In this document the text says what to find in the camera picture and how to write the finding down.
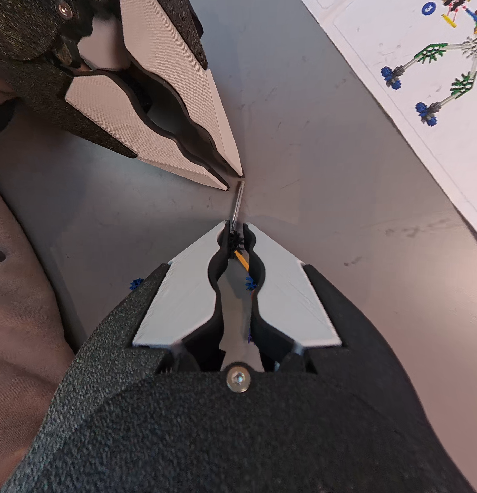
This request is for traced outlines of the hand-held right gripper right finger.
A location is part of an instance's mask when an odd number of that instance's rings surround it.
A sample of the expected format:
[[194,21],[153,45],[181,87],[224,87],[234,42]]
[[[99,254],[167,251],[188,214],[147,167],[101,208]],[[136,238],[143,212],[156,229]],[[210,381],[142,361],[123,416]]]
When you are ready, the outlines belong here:
[[250,332],[263,354],[341,346],[304,263],[251,223],[243,225],[252,293]]

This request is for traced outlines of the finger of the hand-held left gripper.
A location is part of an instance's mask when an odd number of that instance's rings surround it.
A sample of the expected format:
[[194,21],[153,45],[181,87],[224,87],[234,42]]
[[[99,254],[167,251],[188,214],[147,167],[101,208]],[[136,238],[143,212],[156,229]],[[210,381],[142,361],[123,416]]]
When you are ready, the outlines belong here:
[[144,114],[175,136],[186,156],[198,157],[218,175],[218,168],[230,166],[243,176],[189,3],[121,2],[121,21],[96,17],[93,33],[79,41],[90,70],[78,76],[114,75],[133,91]]
[[156,126],[133,91],[114,75],[74,77],[65,100],[134,152],[138,160],[208,187],[229,190],[228,183],[198,157],[186,156],[175,136]]

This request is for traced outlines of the grey toy rod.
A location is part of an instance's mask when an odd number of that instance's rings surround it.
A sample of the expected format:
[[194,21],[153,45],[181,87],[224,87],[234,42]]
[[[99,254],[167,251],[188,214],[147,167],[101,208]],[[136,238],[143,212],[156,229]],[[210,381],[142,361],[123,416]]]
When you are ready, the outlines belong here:
[[243,193],[245,189],[245,180],[241,180],[236,189],[236,194],[235,194],[235,205],[233,208],[233,213],[231,215],[230,219],[230,232],[236,231],[236,225],[237,225],[237,220],[240,212],[240,207],[241,207],[241,202],[243,198]]

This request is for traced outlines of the white instruction sheet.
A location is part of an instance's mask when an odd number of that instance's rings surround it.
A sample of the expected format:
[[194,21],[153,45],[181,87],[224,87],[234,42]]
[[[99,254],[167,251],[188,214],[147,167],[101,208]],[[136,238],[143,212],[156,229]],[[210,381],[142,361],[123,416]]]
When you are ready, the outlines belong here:
[[477,1],[304,1],[477,233]]

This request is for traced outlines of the grey desk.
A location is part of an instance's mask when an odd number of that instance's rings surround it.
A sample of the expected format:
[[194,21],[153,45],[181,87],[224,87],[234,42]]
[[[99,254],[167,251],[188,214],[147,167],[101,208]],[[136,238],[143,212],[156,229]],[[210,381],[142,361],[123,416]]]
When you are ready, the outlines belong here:
[[[313,265],[388,341],[477,491],[477,235],[302,1],[191,1],[245,175],[240,220]],[[127,159],[22,104],[0,194],[76,352],[150,274],[223,219],[233,192]]]

